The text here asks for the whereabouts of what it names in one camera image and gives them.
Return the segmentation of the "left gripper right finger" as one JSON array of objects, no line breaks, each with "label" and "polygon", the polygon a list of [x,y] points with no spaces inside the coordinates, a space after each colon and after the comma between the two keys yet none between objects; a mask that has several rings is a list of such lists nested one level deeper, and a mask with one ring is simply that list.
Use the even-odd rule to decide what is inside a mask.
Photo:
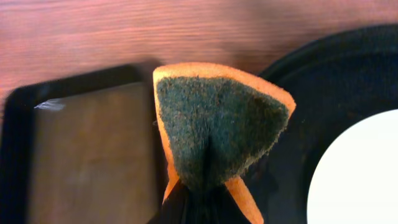
[{"label": "left gripper right finger", "polygon": [[199,209],[200,224],[250,224],[225,185],[206,192]]}]

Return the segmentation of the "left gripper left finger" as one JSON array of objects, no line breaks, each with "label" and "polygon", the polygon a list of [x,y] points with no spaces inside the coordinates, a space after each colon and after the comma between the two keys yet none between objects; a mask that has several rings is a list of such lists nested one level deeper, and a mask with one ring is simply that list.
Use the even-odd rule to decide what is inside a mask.
[{"label": "left gripper left finger", "polygon": [[189,190],[179,180],[160,211],[147,224],[186,224],[189,203]]}]

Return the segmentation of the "light green plate top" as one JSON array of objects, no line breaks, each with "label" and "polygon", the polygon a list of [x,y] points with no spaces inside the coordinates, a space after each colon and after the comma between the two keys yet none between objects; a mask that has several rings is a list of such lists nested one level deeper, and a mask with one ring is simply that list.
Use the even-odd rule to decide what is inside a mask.
[{"label": "light green plate top", "polygon": [[313,174],[308,224],[397,224],[397,110],[370,116],[328,147]]}]

